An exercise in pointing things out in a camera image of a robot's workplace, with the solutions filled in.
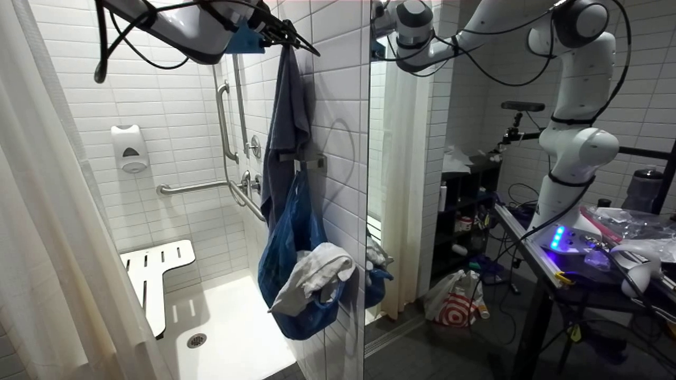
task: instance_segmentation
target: cluttered table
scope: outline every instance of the cluttered table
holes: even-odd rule
[[[535,296],[520,335],[519,354],[511,374],[502,378],[525,380],[532,378],[539,354],[546,343],[553,304],[570,311],[570,316],[581,316],[584,311],[622,311],[647,312],[664,321],[676,321],[676,292],[670,282],[653,282],[644,292],[642,303],[632,303],[622,292],[624,275],[620,271],[598,271],[586,264],[584,256],[553,256],[532,245],[525,237],[525,227],[503,204],[494,204],[494,217],[506,229],[511,245],[523,254],[525,263],[536,275]],[[674,276],[673,264],[664,267],[666,276]]]

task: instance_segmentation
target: hanging towel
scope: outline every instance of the hanging towel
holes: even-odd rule
[[[304,84],[299,75],[295,47],[286,44],[279,58],[277,94],[270,136],[262,174],[262,216],[272,230],[295,180],[295,160],[310,140],[310,122],[304,104]]]
[[[335,303],[340,283],[348,282],[355,272],[354,257],[332,244],[322,244],[310,254],[300,251],[299,257],[290,282],[272,303],[272,312],[297,316],[316,293],[320,293],[323,304]]]

